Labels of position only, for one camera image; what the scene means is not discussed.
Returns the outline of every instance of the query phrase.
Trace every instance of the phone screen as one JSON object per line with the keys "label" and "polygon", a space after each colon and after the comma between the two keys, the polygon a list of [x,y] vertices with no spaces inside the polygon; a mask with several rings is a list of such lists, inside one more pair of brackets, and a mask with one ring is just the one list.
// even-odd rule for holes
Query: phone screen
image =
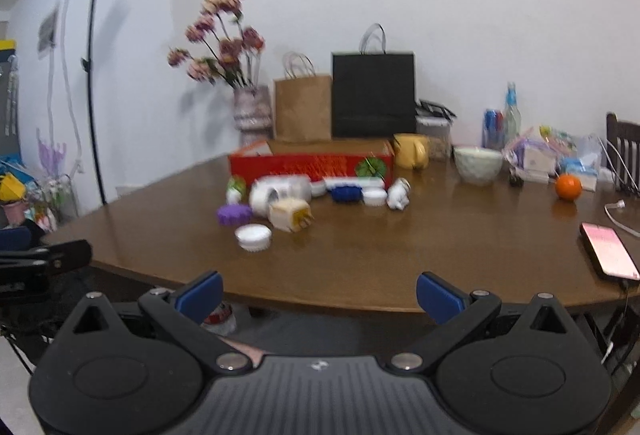
{"label": "phone screen", "polygon": [[604,274],[629,280],[640,280],[638,268],[625,246],[610,227],[582,224]]}

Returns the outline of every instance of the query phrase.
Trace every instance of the blue gripper pad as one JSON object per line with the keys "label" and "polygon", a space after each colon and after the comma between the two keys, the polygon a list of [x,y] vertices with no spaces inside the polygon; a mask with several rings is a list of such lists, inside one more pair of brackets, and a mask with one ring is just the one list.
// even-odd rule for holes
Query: blue gripper pad
{"label": "blue gripper pad", "polygon": [[469,296],[453,287],[433,272],[423,272],[415,285],[418,305],[433,319],[442,325],[457,316],[469,306]]}
{"label": "blue gripper pad", "polygon": [[31,231],[27,227],[0,229],[0,251],[26,251],[30,245]]}
{"label": "blue gripper pad", "polygon": [[209,271],[171,295],[174,308],[200,325],[222,302],[222,276]]}

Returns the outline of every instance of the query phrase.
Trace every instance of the orange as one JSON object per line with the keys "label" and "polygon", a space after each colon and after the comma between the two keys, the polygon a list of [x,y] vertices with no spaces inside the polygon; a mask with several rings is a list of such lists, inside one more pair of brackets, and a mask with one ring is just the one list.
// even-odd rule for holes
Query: orange
{"label": "orange", "polygon": [[573,202],[582,193],[580,179],[567,173],[559,176],[556,180],[556,193],[562,200]]}

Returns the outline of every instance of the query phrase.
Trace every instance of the metal screw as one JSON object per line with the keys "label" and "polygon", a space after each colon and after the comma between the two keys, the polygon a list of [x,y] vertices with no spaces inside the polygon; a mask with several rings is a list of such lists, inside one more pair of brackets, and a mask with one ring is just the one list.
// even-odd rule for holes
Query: metal screw
{"label": "metal screw", "polygon": [[391,358],[391,364],[399,370],[415,370],[422,364],[422,358],[418,354],[411,352],[402,352]]}
{"label": "metal screw", "polygon": [[219,355],[216,364],[223,370],[239,370],[244,368],[249,362],[249,358],[239,352],[227,352]]}

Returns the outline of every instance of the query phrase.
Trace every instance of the wooden table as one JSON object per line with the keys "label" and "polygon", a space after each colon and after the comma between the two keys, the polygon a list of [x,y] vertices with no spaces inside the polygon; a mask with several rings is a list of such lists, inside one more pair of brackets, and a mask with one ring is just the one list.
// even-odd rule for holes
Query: wooden table
{"label": "wooden table", "polygon": [[[558,200],[552,186],[533,182],[517,189],[501,179],[478,188],[461,183],[452,164],[438,162],[396,175],[412,185],[403,212],[334,204],[324,196],[311,203],[315,220],[308,229],[274,231],[261,253],[240,249],[234,228],[217,223],[226,158],[124,196],[47,239],[86,238],[95,266],[172,288],[215,269],[228,299],[252,306],[417,313],[422,271],[465,291],[491,290],[505,303],[528,303],[540,291],[572,311],[623,300],[618,285],[596,276],[578,239],[580,222],[610,225],[603,205],[618,195],[584,192],[572,204]],[[613,212],[640,225],[638,208]],[[640,241],[620,237],[640,261]]]}

